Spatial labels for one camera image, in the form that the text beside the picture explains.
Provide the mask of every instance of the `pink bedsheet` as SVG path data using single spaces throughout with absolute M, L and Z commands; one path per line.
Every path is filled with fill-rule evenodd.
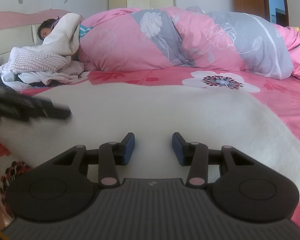
M 197 70 L 200 70 L 200 75 L 195 78 L 191 73 Z M 219 76 L 219 81 L 213 81 L 209 77 L 212 75 Z M 300 141 L 300 80 L 295 77 L 279 81 L 245 71 L 221 73 L 220 71 L 212 72 L 189 67 L 173 67 L 132 73 L 92 71 L 87 76 L 87 80 L 81 82 L 90 82 L 93 85 L 116 82 L 142 86 L 189 85 L 203 89 L 217 88 L 223 85 L 229 89 L 242 89 L 250 92 L 256 99 L 267 105 Z M 47 89 L 49 88 L 30 89 L 23 93 L 34 95 Z M 300 203 L 292 219 L 300 226 Z

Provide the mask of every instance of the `door frame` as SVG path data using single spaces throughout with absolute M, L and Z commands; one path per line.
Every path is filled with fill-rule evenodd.
M 265 4 L 265 19 L 270 22 L 270 8 L 269 8 L 269 0 L 263 0 Z M 286 25 L 289 26 L 289 12 L 288 12 L 288 2 L 287 0 L 284 1 L 284 9 L 285 9 L 285 21 Z

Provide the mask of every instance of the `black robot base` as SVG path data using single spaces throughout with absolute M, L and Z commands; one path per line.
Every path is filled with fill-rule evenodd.
M 7 191 L 16 219 L 4 230 L 11 240 L 300 240 L 290 217 L 299 200 L 286 177 L 231 146 L 209 150 L 179 133 L 172 146 L 181 179 L 124 179 L 135 137 L 98 150 L 77 145 L 17 178 Z M 98 164 L 98 183 L 87 179 Z M 208 165 L 220 178 L 208 184 Z

